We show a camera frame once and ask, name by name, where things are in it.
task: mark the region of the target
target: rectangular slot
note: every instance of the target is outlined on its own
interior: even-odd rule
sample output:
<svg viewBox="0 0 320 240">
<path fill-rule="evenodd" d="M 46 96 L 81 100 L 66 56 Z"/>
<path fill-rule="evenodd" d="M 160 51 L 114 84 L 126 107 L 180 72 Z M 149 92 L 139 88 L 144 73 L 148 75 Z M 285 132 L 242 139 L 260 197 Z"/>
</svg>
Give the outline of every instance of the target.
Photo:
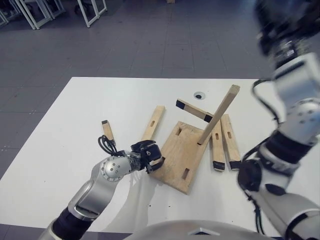
<svg viewBox="0 0 320 240">
<path fill-rule="evenodd" d="M 181 133 L 182 129 L 179 127 L 178 131 L 176 131 L 175 135 L 179 136 Z"/>
<path fill-rule="evenodd" d="M 186 180 L 189 171 L 190 171 L 189 168 L 186 168 L 186 169 L 184 170 L 184 172 L 183 172 L 183 174 L 182 174 L 182 179 L 183 179 L 183 180 Z"/>
</svg>

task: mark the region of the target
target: floor tile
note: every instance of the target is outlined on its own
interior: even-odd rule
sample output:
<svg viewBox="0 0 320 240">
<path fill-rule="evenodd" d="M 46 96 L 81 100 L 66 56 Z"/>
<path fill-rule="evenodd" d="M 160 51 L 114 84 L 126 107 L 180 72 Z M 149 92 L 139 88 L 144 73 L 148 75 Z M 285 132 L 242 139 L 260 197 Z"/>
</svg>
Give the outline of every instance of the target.
<svg viewBox="0 0 320 240">
<path fill-rule="evenodd" d="M 10 143 L 29 117 L 26 112 L 0 112 L 0 148 Z"/>
<path fill-rule="evenodd" d="M 129 78 L 130 71 L 130 67 L 107 68 L 105 66 L 101 66 L 97 72 L 97 75 L 98 77 L 104 78 Z"/>
<path fill-rule="evenodd" d="M 14 64 L 5 63 L 0 66 L 0 87 L 20 87 L 39 68 L 40 66 L 31 66 L 22 62 L 14 62 Z"/>
<path fill-rule="evenodd" d="M 225 61 L 216 41 L 207 41 L 192 45 L 195 69 L 225 69 Z"/>
<path fill-rule="evenodd" d="M 40 237 L 44 229 L 25 226 L 10 226 L 4 240 L 35 240 Z"/>
<path fill-rule="evenodd" d="M 7 234 L 7 231 L 9 229 L 9 225 L 6 224 L 0 224 L 0 240 L 3 240 Z"/>
<path fill-rule="evenodd" d="M 0 180 L 5 174 L 5 172 L 7 171 L 12 161 L 15 159 L 19 150 L 20 149 L 13 149 L 13 148 L 0 149 Z M 5 226 L 0 227 L 0 239 L 1 239 L 1 235 L 3 234 L 2 231 L 5 231 L 5 230 L 6 230 Z"/>
<path fill-rule="evenodd" d="M 98 77 L 99 66 L 95 67 L 73 67 L 70 66 L 61 76 L 56 84 L 57 86 L 65 86 L 72 77 Z"/>
<path fill-rule="evenodd" d="M 30 113 L 36 110 L 51 89 L 52 87 L 48 86 L 22 87 L 0 108 L 0 111 Z"/>
<path fill-rule="evenodd" d="M 39 71 L 33 75 L 24 86 L 47 86 L 52 87 L 58 84 L 62 75 L 68 68 L 66 66 L 49 66 L 42 67 Z"/>
<path fill-rule="evenodd" d="M 164 52 L 138 52 L 134 58 L 132 67 L 161 67 L 164 60 Z"/>
<path fill-rule="evenodd" d="M 164 79 L 192 79 L 195 72 L 192 68 L 164 67 L 161 76 Z"/>
<path fill-rule="evenodd" d="M 190 44 L 190 28 L 188 25 L 186 26 L 168 26 L 167 34 L 166 34 L 166 43 L 170 45 L 174 44 Z"/>
<path fill-rule="evenodd" d="M 24 125 L 17 131 L 12 141 L 6 147 L 12 149 L 22 148 L 44 115 L 45 113 L 43 112 L 33 112 L 30 114 Z"/>
<path fill-rule="evenodd" d="M 190 45 L 167 45 L 164 52 L 164 68 L 192 68 L 194 66 Z"/>
<path fill-rule="evenodd" d="M 161 78 L 162 67 L 133 67 L 130 78 Z"/>
<path fill-rule="evenodd" d="M 40 105 L 36 107 L 35 112 L 46 113 L 63 89 L 63 86 L 54 86 Z"/>
<path fill-rule="evenodd" d="M 17 92 L 17 87 L 0 87 L 0 108 Z"/>
<path fill-rule="evenodd" d="M 105 68 L 130 68 L 134 62 L 137 49 L 131 50 L 111 50 L 102 62 Z"/>
</svg>

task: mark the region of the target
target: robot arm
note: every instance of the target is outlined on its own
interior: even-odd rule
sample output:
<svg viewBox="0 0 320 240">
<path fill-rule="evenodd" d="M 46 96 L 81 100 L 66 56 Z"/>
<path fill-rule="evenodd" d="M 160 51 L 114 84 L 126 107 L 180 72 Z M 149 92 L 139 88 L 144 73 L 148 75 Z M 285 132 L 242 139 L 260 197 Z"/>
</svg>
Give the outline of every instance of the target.
<svg viewBox="0 0 320 240">
<path fill-rule="evenodd" d="M 161 152 L 155 141 L 145 140 L 131 146 L 132 151 L 118 151 L 96 164 L 91 178 L 74 195 L 60 216 L 39 237 L 39 240 L 79 240 L 94 220 L 110 203 L 118 182 L 134 171 L 146 168 L 148 173 L 161 167 Z"/>
<path fill-rule="evenodd" d="M 268 13 L 262 15 L 264 18 L 260 18 L 266 20 Z M 285 106 L 286 120 L 258 146 L 253 158 L 243 161 L 238 183 L 284 239 L 319 240 L 319 206 L 303 196 L 287 193 L 287 187 L 299 161 L 318 143 L 320 64 L 314 53 L 306 51 L 301 36 L 304 31 L 289 30 L 289 25 L 285 28 L 283 23 L 277 28 L 271 20 L 264 23 L 268 23 L 264 29 L 273 31 L 274 37 L 264 34 L 260 44 L 265 54 L 273 54 L 276 70 L 272 82 Z"/>
</svg>

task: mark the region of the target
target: wooden board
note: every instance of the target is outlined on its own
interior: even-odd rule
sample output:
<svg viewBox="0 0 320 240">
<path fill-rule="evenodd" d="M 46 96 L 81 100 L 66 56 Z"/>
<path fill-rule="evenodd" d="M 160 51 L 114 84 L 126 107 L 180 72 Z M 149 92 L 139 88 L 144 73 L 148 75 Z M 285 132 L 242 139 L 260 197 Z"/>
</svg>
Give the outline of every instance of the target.
<svg viewBox="0 0 320 240">
<path fill-rule="evenodd" d="M 165 109 L 166 109 L 165 106 L 156 106 L 152 114 L 152 117 L 144 131 L 141 141 L 151 140 L 153 138 L 155 131 L 157 129 L 158 123 L 160 122 L 165 112 Z"/>
<path fill-rule="evenodd" d="M 114 145 L 116 145 L 115 142 L 115 138 L 114 135 L 112 133 L 111 127 L 110 127 L 110 123 L 108 120 L 104 120 L 101 122 L 102 123 L 102 128 L 103 128 L 103 134 L 110 140 L 113 142 Z"/>
<path fill-rule="evenodd" d="M 236 138 L 234 131 L 232 129 L 231 121 L 228 114 L 224 114 L 221 117 L 221 129 L 223 140 L 225 141 L 226 145 L 226 153 L 227 158 L 230 164 L 230 168 L 232 170 L 237 170 L 241 164 L 241 158 L 239 149 L 237 146 Z"/>
<path fill-rule="evenodd" d="M 225 113 L 229 105 L 232 103 L 232 101 L 237 96 L 238 92 L 240 90 L 240 87 L 238 85 L 232 85 L 229 89 L 229 91 L 224 96 L 222 102 L 218 106 L 217 110 L 215 111 L 213 118 L 209 122 L 209 124 L 205 127 L 203 134 L 200 136 L 198 140 L 198 144 L 203 144 L 205 140 L 208 138 L 208 136 L 211 134 L 212 129 L 214 129 L 217 122 L 220 120 L 222 115 Z"/>
<path fill-rule="evenodd" d="M 186 101 L 183 101 L 181 99 L 177 99 L 175 105 L 182 109 L 185 110 L 186 112 L 201 118 L 202 120 L 206 121 L 209 123 L 213 117 L 213 115 L 207 111 L 204 111 L 196 106 L 191 105 L 190 103 L 187 103 Z"/>
<path fill-rule="evenodd" d="M 225 152 L 224 152 L 220 120 L 214 126 L 211 136 L 212 136 L 212 141 L 211 141 L 212 153 L 211 154 L 212 154 L 213 168 L 217 171 L 224 171 L 225 170 Z"/>
<path fill-rule="evenodd" d="M 150 175 L 188 194 L 209 141 L 207 137 L 202 145 L 197 144 L 202 133 L 203 130 L 179 121 L 161 149 L 165 158 L 162 167 Z"/>
</svg>

